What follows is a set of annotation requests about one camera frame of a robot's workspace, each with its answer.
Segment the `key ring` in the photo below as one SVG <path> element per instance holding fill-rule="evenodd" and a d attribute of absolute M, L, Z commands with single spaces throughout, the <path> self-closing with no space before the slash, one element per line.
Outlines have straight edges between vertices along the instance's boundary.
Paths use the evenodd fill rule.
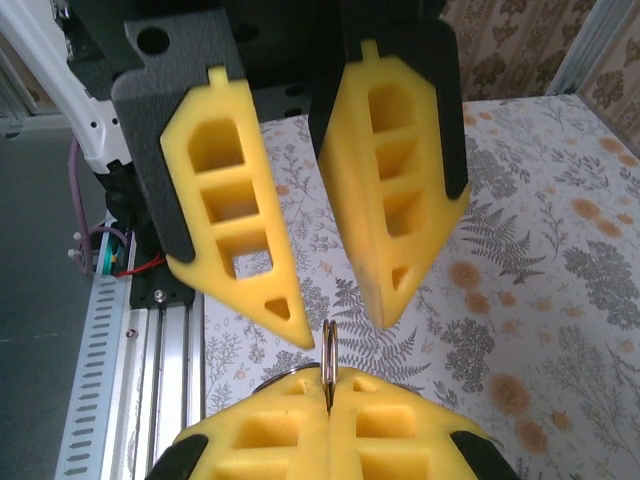
<path fill-rule="evenodd" d="M 338 380 L 338 326 L 335 320 L 322 325 L 322 357 L 320 361 L 322 389 L 327 400 L 327 411 L 333 405 L 333 395 Z"/>

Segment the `orange flower print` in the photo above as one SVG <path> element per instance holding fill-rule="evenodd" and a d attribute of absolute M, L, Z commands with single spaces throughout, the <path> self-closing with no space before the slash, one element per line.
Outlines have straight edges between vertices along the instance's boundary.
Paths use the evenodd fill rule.
<path fill-rule="evenodd" d="M 554 409 L 553 412 L 551 412 L 551 421 L 561 432 L 567 432 L 573 429 L 573 423 L 566 411 L 560 412 Z"/>
<path fill-rule="evenodd" d="M 633 218 L 626 213 L 621 213 L 620 215 L 618 215 L 618 220 L 626 225 L 631 225 L 633 223 Z"/>
<path fill-rule="evenodd" d="M 473 115 L 467 115 L 465 114 L 464 116 L 464 124 L 469 126 L 469 127 L 475 127 L 476 126 L 476 117 L 474 117 Z"/>
<path fill-rule="evenodd" d="M 531 404 L 523 383 L 513 375 L 498 374 L 489 380 L 489 400 L 505 415 L 522 415 Z"/>
<path fill-rule="evenodd" d="M 449 267 L 449 278 L 456 287 L 474 288 L 480 284 L 480 272 L 471 262 L 460 260 Z"/>
<path fill-rule="evenodd" d="M 604 218 L 598 220 L 596 226 L 598 227 L 598 230 L 604 233 L 607 237 L 618 238 L 622 236 L 622 232 L 620 231 L 618 226 L 615 223 Z"/>
<path fill-rule="evenodd" d="M 500 331 L 505 334 L 507 338 L 520 336 L 519 329 L 520 328 L 520 320 L 516 318 L 512 318 L 510 320 L 505 320 L 502 322 L 502 326 L 500 327 Z"/>
<path fill-rule="evenodd" d="M 277 185 L 276 192 L 279 196 L 284 197 L 285 195 L 289 195 L 289 187 L 287 185 Z"/>
<path fill-rule="evenodd" d="M 551 297 L 540 297 L 536 298 L 534 303 L 534 308 L 539 312 L 550 312 L 553 308 L 553 303 L 551 303 Z"/>
<path fill-rule="evenodd" d="M 624 150 L 624 146 L 620 141 L 613 137 L 602 137 L 600 140 L 600 146 L 607 152 L 619 153 Z"/>
<path fill-rule="evenodd" d="M 547 451 L 548 438 L 542 426 L 529 418 L 518 420 L 516 435 L 524 449 L 534 455 Z"/>
<path fill-rule="evenodd" d="M 623 165 L 626 165 L 627 167 L 638 166 L 638 160 L 636 160 L 634 157 L 626 153 L 620 153 L 618 155 L 618 160 L 620 160 L 620 163 L 622 163 Z"/>
<path fill-rule="evenodd" d="M 489 300 L 479 292 L 469 292 L 465 303 L 469 311 L 476 315 L 486 315 L 491 311 Z"/>
<path fill-rule="evenodd" d="M 511 292 L 500 292 L 499 297 L 505 307 L 513 307 L 516 304 L 516 297 Z"/>
<path fill-rule="evenodd" d="M 586 198 L 574 199 L 571 206 L 578 215 L 587 220 L 594 220 L 600 216 L 600 207 Z"/>
<path fill-rule="evenodd" d="M 541 347 L 545 343 L 551 343 L 553 341 L 553 336 L 551 335 L 551 332 L 549 332 L 548 330 L 538 329 L 538 331 L 536 332 L 536 335 L 538 336 L 538 340 L 540 341 Z"/>

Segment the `red wire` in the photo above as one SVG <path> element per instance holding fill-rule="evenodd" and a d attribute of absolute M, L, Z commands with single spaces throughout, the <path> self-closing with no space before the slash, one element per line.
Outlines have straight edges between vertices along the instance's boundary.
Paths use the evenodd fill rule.
<path fill-rule="evenodd" d="M 135 275 L 136 273 L 144 272 L 145 270 L 149 270 L 150 268 L 157 267 L 158 265 L 162 265 L 166 261 L 165 257 L 162 257 L 160 254 L 156 255 L 155 258 L 139 267 L 133 268 L 131 270 L 127 270 L 126 272 L 119 272 L 114 275 L 114 277 L 126 277 L 127 275 Z"/>

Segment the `metal ring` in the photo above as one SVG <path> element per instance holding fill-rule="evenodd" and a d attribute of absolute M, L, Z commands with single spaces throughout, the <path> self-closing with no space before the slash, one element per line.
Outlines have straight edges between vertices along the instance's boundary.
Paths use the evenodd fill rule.
<path fill-rule="evenodd" d="M 264 382 L 262 382 L 253 390 L 253 392 L 251 392 L 251 395 L 253 395 L 254 393 L 258 393 L 260 390 L 264 390 L 265 388 L 273 385 L 277 381 L 282 380 L 284 377 L 288 377 L 289 375 L 298 373 L 300 370 L 306 370 L 307 368 L 318 368 L 319 366 L 320 364 L 318 362 L 311 362 L 311 363 L 305 363 L 304 365 L 300 365 L 298 367 L 290 368 L 289 370 L 285 370 L 284 372 L 271 377 L 269 380 L 265 380 Z"/>
<path fill-rule="evenodd" d="M 327 400 L 327 410 L 333 405 L 333 395 L 338 380 L 338 326 L 334 320 L 322 325 L 321 357 L 322 389 Z"/>

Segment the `patterned wallpaper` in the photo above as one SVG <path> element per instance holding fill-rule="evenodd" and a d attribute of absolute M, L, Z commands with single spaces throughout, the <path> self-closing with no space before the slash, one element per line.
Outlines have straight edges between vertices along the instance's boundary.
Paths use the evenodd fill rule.
<path fill-rule="evenodd" d="M 640 0 L 580 88 L 584 101 L 640 152 Z"/>
<path fill-rule="evenodd" d="M 543 95 L 595 0 L 448 0 L 466 100 Z"/>

